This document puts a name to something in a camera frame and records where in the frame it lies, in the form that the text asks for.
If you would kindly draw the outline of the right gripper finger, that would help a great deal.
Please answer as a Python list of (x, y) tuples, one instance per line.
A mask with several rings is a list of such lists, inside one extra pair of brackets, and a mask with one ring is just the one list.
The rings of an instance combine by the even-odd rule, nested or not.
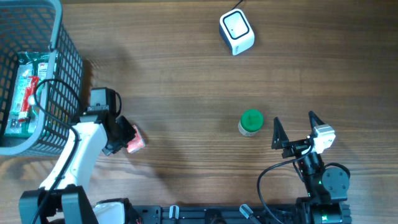
[(320, 131), (318, 126), (322, 127), (325, 123), (313, 111), (308, 112), (308, 117), (310, 120), (312, 135), (319, 135)]
[(289, 144), (289, 138), (287, 137), (282, 123), (278, 117), (274, 118), (274, 132), (272, 137), (272, 149), (283, 149)]

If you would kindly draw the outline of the red white tube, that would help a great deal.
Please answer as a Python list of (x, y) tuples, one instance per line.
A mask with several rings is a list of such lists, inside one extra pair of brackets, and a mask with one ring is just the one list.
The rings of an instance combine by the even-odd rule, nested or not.
[(39, 82), (40, 78), (38, 76), (29, 76), (25, 79), (25, 91), (22, 101), (21, 110), (19, 112), (18, 121), (24, 122), (29, 117), (29, 110), (31, 105), (29, 103), (29, 97), (34, 93), (34, 90)]

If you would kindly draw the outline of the dark grey mesh basket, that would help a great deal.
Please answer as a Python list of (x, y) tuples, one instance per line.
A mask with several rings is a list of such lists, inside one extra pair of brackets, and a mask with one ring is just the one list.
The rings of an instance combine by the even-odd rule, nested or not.
[[(56, 156), (62, 152), (69, 131), (65, 124), (81, 108), (83, 59), (63, 25), (60, 1), (1, 1), (1, 155)], [(35, 132), (27, 139), (4, 135), (19, 67), (19, 52), (48, 53), (50, 82), (42, 85), (39, 102), (48, 113), (39, 113)]]

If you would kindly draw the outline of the white barcode scanner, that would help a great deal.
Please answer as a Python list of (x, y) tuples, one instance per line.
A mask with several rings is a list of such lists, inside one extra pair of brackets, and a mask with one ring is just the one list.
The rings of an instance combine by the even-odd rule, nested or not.
[(240, 9), (233, 9), (220, 17), (219, 33), (234, 56), (254, 45), (254, 31)]

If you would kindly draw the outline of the green flat package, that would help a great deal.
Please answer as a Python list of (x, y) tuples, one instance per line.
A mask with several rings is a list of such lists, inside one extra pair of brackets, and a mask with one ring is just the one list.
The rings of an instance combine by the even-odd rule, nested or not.
[(5, 130), (5, 136), (15, 138), (29, 138), (36, 130), (39, 122), (40, 110), (35, 106), (34, 95), (41, 95), (43, 87), (29, 97), (31, 108), (29, 117), (24, 122), (18, 121), (19, 112), (21, 110), (22, 101), (25, 91), (25, 79), (29, 76), (38, 76), (40, 78), (38, 84), (45, 80), (50, 55), (43, 52), (19, 52), (16, 84), (12, 97), (12, 104), (9, 119)]

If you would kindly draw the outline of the green lid jar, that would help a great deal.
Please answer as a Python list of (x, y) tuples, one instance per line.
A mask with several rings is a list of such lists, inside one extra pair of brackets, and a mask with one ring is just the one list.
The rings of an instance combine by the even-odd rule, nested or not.
[(255, 136), (264, 125), (264, 117), (259, 110), (246, 110), (238, 123), (239, 132), (246, 137)]

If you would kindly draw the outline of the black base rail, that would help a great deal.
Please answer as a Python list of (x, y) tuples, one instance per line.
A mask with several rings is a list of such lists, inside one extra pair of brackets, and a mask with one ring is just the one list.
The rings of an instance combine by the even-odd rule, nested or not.
[(272, 215), (263, 207), (161, 207), (135, 205), (139, 214), (136, 223), (146, 224), (211, 224), (211, 223), (336, 223), (352, 224), (349, 205), (278, 204), (269, 206)]

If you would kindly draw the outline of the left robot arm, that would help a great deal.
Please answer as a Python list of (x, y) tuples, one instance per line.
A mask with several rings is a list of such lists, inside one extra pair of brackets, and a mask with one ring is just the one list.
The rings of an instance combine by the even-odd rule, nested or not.
[(91, 90), (90, 105), (69, 126), (70, 135), (58, 161), (37, 190), (19, 200), (22, 223), (137, 223), (139, 214), (126, 198), (105, 200), (93, 207), (86, 196), (90, 177), (101, 153), (127, 148), (136, 130), (120, 114), (121, 97), (109, 88)]

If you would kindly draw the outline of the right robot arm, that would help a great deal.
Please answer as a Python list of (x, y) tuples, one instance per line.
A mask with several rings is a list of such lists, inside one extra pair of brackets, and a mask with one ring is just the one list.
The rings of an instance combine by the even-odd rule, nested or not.
[(274, 118), (272, 148), (283, 150), (282, 157), (293, 158), (308, 196), (296, 200), (295, 223), (352, 223), (348, 199), (347, 167), (339, 163), (325, 164), (321, 153), (330, 148), (335, 130), (313, 111), (308, 113), (311, 133), (305, 139), (290, 141), (279, 118)]

